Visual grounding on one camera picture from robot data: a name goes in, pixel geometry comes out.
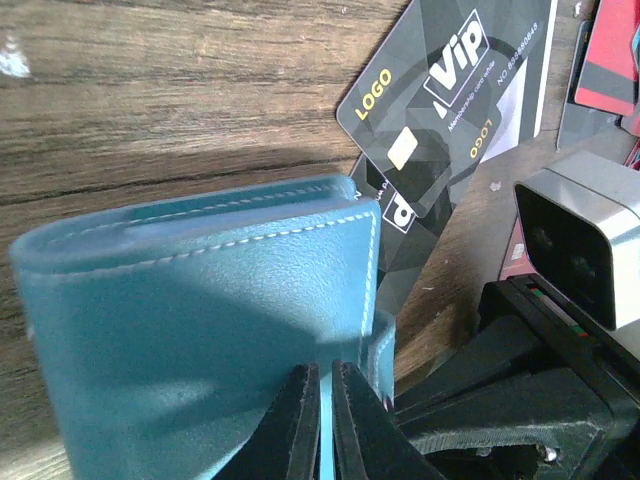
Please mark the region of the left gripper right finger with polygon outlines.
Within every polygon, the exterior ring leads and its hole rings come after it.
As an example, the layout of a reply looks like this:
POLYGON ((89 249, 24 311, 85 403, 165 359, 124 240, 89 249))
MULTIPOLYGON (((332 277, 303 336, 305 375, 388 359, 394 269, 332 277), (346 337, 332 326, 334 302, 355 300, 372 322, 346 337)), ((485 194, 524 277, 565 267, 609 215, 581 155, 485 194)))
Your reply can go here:
POLYGON ((339 479, 444 476, 410 444, 356 365, 332 364, 333 442, 339 479))

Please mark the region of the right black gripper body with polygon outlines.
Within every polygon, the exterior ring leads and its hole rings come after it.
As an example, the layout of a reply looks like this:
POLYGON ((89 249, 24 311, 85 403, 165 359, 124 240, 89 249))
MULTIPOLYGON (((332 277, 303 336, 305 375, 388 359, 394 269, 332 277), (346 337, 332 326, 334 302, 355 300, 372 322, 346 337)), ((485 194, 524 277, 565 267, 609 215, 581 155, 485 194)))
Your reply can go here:
POLYGON ((635 479, 639 363, 536 274, 487 283, 479 332, 395 402, 449 479, 635 479))

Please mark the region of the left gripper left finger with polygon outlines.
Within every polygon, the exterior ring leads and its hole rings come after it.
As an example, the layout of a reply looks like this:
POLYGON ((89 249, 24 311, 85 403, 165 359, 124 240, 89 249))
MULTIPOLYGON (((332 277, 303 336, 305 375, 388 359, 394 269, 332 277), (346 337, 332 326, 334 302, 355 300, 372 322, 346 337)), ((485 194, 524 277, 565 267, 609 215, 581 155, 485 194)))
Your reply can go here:
POLYGON ((312 479, 319 434, 318 366, 298 365, 254 433, 214 479, 312 479))

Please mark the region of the blue leather card holder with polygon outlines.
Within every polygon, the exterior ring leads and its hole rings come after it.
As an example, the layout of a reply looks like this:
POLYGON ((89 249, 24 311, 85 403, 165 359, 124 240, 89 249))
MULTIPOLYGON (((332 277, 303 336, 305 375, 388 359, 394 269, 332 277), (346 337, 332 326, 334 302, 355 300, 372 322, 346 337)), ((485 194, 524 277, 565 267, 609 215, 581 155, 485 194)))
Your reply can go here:
POLYGON ((202 479, 242 446, 299 364, 320 368, 333 472, 335 360, 380 398, 395 320, 375 306, 378 202, 345 175, 82 215, 9 256, 77 479, 202 479))

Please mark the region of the black VIP card centre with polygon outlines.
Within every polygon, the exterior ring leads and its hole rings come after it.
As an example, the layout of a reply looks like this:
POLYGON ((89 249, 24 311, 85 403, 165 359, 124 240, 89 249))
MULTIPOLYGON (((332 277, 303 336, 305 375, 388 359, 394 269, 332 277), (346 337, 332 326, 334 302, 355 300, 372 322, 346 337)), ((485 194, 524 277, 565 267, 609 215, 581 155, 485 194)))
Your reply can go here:
POLYGON ((381 209, 376 307, 400 312, 455 204, 450 200, 453 177, 449 147, 437 133, 402 130, 393 151, 401 169, 378 166, 365 154, 351 177, 357 192, 375 199, 381 209))

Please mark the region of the black vip card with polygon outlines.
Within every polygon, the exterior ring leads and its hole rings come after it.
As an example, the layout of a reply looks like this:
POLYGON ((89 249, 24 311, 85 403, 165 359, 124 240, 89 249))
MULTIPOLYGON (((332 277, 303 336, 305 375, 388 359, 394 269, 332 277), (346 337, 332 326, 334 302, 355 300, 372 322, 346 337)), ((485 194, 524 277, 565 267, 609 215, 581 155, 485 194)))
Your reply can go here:
POLYGON ((553 1, 413 1, 336 110, 419 216, 541 129, 553 1))
POLYGON ((437 133, 402 130, 393 151, 401 169, 378 166, 365 154, 351 177, 357 192, 375 199, 381 209, 376 307, 400 312, 455 204, 450 200, 453 177, 449 147, 437 133))

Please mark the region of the black VIP card upper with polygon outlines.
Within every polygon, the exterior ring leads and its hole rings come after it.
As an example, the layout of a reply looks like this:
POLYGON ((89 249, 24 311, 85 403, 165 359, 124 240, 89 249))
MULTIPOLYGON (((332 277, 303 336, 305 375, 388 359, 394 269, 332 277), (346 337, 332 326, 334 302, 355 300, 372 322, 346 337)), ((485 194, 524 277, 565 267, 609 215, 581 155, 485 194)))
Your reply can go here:
POLYGON ((541 129, 553 1, 413 1, 336 110, 419 216, 541 129))

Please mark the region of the red VIP card centre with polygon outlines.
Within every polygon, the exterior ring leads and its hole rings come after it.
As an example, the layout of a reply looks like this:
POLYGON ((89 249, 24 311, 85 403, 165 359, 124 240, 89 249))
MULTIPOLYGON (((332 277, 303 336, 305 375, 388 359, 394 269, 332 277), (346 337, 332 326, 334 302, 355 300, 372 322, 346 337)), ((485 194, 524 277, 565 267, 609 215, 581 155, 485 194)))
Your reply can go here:
POLYGON ((617 115, 633 113, 638 71, 632 40, 639 26, 635 0, 601 0, 576 87, 574 101, 617 115))

